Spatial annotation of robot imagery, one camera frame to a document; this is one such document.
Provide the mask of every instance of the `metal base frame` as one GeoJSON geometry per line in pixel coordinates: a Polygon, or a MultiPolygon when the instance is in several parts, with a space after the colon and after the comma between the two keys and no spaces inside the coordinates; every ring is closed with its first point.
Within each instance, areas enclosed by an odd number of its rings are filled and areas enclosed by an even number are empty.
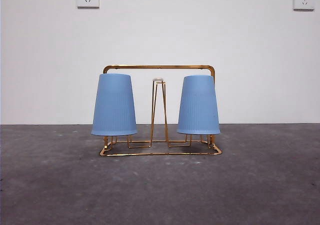
{"type": "MultiPolygon", "coordinates": [[[[215,70],[209,65],[110,65],[106,66],[103,73],[107,73],[110,69],[208,69],[211,76],[215,79],[215,70]]],[[[105,136],[104,137],[104,147],[100,152],[100,156],[112,157],[112,156],[158,156],[158,155],[219,155],[222,151],[215,144],[215,135],[208,134],[205,135],[206,140],[203,140],[203,136],[200,135],[200,140],[192,140],[192,134],[185,135],[184,140],[170,140],[168,132],[167,123],[167,104],[166,104],[166,82],[162,78],[155,78],[152,81],[152,109],[151,109],[151,131],[150,140],[132,140],[132,135],[127,135],[126,140],[118,140],[118,137],[105,136]],[[153,140],[154,128],[155,128],[155,114],[156,114],[156,101],[158,86],[162,90],[163,98],[163,110],[164,110],[164,135],[165,140],[153,140]],[[151,148],[153,143],[167,143],[169,148],[181,148],[181,147],[191,147],[192,143],[207,144],[207,148],[211,152],[141,152],[141,153],[110,153],[115,144],[127,143],[129,149],[145,149],[151,148]],[[132,146],[133,143],[148,144],[146,146],[132,146]]]]}

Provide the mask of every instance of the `gray concrete floor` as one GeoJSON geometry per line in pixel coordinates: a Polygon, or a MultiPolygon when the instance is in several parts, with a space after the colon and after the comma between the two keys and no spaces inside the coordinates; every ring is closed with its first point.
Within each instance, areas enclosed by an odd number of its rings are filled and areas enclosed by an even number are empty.
{"type": "Polygon", "coordinates": [[[90,131],[1,126],[1,224],[320,224],[320,124],[223,124],[217,156],[101,157],[90,131]]]}

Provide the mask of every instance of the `wall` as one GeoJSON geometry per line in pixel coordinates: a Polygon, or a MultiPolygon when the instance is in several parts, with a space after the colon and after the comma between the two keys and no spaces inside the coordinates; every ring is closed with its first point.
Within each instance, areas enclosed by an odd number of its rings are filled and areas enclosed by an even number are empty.
{"type": "MultiPolygon", "coordinates": [[[[209,64],[221,123],[319,123],[320,4],[292,1],[1,0],[1,123],[92,123],[111,64],[209,64]]],[[[183,76],[199,73],[130,72],[137,122],[150,122],[152,78],[176,123],[183,76]]]]}

